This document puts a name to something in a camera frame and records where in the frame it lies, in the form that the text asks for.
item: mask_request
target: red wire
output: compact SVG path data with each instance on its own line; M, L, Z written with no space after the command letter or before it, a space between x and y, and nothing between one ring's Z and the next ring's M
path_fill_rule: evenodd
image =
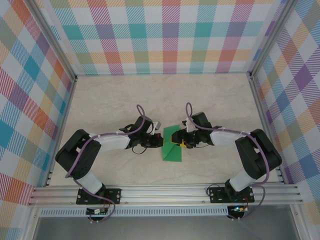
M245 200L246 200L246 208L247 208L248 205L249 205L249 200L248 200L248 197L246 195L244 195L244 197L245 197Z

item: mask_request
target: colorful plaid pattern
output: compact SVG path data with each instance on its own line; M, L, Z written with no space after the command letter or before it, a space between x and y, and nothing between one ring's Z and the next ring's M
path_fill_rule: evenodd
M255 53L255 55L254 55L253 61L252 61L251 65L250 65L250 67L249 67L248 72L251 72L252 69L253 69L253 67L255 66L255 64L256 64L256 62L257 62L257 59L258 59L258 57L259 57L262 49L263 49L264 46L266 45L266 42L267 42L267 40L268 40L268 38L269 38L269 35L270 35L271 31L274 29L274 27L275 27L275 25L276 25L276 22L277 22L278 18L280 17L281 12L282 12L282 10L284 9L284 6L285 6L285 4L287 3L287 1L288 1L288 0L281 0L281 3L280 3L278 9L277 9L276 12L275 12L275 15L273 16L272 21L271 21L271 23L270 23L267 31L266 31L265 34L264 34L264 37L263 37L263 39L262 39L262 41L261 41L261 43L260 43L260 45L259 45L259 48L258 48L258 50L256 51L256 53Z
M43 182L71 80L23 0L0 0L0 239L18 239Z
M300 0L255 79L308 228L320 238L320 1Z
M43 11L54 32L61 25L78 73L228 73L248 70L275 2L50 0L59 22Z
M45 9L42 0L36 0L36 2L38 4L39 8L41 9L44 18L46 19L47 23L51 27L51 30L52 30L56 40L58 41L59 45L61 46L62 50L64 51L64 54L66 55L66 57L67 57L70 65L71 65L73 71L75 73L77 73L78 70L77 70L77 68L75 66L74 60L72 59L70 53L67 51L67 47L64 44L64 41L62 41L62 38L61 38L60 34L58 33L56 26L54 25L54 23L52 22L51 18L49 17L48 11Z

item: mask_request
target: green fabric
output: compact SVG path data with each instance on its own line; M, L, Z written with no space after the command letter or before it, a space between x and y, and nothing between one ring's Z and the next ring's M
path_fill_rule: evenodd
M165 127L163 130L164 144L162 147L162 159L169 162L182 162L182 149L171 142L171 135L180 130L179 125Z

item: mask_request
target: marble-patterned surface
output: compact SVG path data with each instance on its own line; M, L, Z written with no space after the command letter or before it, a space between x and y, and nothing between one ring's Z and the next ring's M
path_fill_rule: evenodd
M186 102L192 103L194 113L205 112L212 125L241 131L262 127L244 73L81 76L61 144L78 129L101 134L134 123L139 116L136 104L162 123L163 133L163 127L186 118ZM182 162L163 161L160 148L142 155L112 150L97 157L91 169L105 184L139 185L224 183L241 167L236 149L208 146L182 149ZM56 164L50 185L74 184L65 174ZM278 181L275 171L269 181Z

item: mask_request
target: black mounting plate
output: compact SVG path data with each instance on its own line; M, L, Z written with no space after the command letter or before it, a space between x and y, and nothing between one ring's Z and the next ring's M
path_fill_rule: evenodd
M118 205L120 204L121 199L121 189L105 188L102 193L97 192L96 195L110 199L116 205ZM103 199L91 196L90 194L86 193L83 189L79 189L75 203L77 205L103 205L104 202L105 201Z
M210 195L210 203L212 204L247 203L244 196L247 197L248 203L255 202L254 193L251 187L245 188L241 194L234 197L234 200L230 200L224 187L209 187L208 194Z

